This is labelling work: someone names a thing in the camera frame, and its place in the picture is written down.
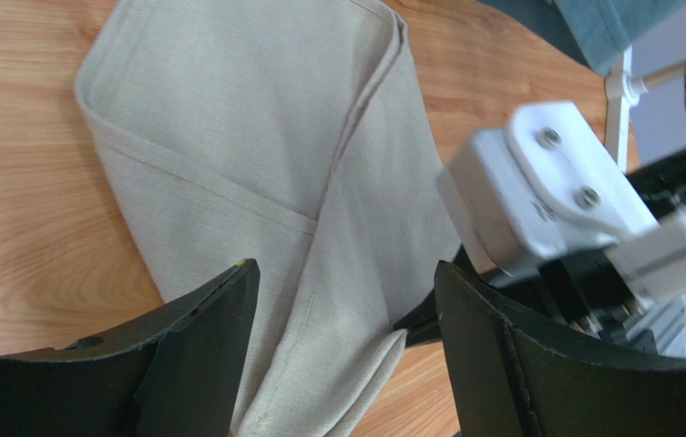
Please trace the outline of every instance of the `gray fabric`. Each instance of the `gray fabric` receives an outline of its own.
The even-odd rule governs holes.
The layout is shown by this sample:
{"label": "gray fabric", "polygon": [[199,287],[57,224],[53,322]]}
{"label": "gray fabric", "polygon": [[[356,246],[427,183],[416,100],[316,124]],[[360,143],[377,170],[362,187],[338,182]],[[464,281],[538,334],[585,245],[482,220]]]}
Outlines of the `gray fabric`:
{"label": "gray fabric", "polygon": [[350,433],[401,357],[392,323],[459,245],[401,18],[122,0],[77,99],[164,300],[260,264],[236,435]]}
{"label": "gray fabric", "polygon": [[511,15],[600,75],[637,38],[686,5],[686,0],[479,1]]}

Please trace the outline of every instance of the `screw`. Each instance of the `screw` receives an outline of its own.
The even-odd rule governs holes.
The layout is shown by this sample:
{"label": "screw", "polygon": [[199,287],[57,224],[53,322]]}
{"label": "screw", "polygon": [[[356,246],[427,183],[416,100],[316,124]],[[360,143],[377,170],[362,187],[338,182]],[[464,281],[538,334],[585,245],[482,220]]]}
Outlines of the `screw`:
{"label": "screw", "polygon": [[599,319],[596,319],[596,316],[591,314],[572,321],[569,327],[580,332],[599,332],[601,330],[601,323]]}
{"label": "screw", "polygon": [[537,142],[547,150],[552,150],[561,145],[561,136],[550,127],[537,132]]}
{"label": "screw", "polygon": [[641,306],[638,300],[629,300],[623,304],[623,310],[629,317],[643,316],[645,313],[644,307]]}
{"label": "screw", "polygon": [[601,198],[595,189],[585,185],[579,189],[575,201],[583,209],[592,209],[601,203]]}

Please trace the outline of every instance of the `gray cloth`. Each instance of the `gray cloth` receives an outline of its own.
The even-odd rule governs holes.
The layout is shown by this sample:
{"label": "gray cloth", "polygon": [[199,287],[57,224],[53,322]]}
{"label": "gray cloth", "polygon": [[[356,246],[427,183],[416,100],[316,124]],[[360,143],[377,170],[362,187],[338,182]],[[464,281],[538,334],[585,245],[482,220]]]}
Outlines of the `gray cloth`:
{"label": "gray cloth", "polygon": [[165,301],[260,264],[236,435],[350,433],[402,355],[392,323],[459,245],[402,19],[122,0],[77,99]]}
{"label": "gray cloth", "polygon": [[600,75],[637,38],[686,5],[686,0],[479,1],[512,16]]}

